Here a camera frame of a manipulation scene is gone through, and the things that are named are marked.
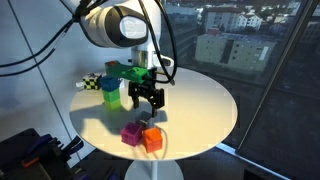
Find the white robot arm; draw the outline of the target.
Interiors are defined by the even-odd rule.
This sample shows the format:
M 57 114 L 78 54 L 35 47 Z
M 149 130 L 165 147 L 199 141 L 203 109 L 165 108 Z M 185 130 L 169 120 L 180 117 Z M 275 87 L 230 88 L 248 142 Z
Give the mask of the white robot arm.
M 128 95 L 139 106 L 141 97 L 152 107 L 152 115 L 165 105 L 159 69 L 177 67 L 177 59 L 160 53 L 161 23 L 168 16 L 160 0 L 59 0 L 72 14 L 85 37 L 106 48 L 129 48 L 130 65 L 117 61 L 106 64 L 106 73 L 129 81 Z

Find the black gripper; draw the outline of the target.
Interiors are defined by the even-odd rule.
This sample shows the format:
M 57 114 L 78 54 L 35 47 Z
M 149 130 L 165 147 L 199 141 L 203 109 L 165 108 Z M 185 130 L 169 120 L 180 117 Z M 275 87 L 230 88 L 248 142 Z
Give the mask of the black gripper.
M 152 116 L 157 116 L 157 110 L 164 106 L 164 90 L 157 89 L 156 83 L 156 70 L 149 70 L 149 74 L 145 76 L 144 82 L 139 84 L 130 81 L 128 95 L 132 97 L 134 109 L 139 108 L 139 97 L 151 100 Z

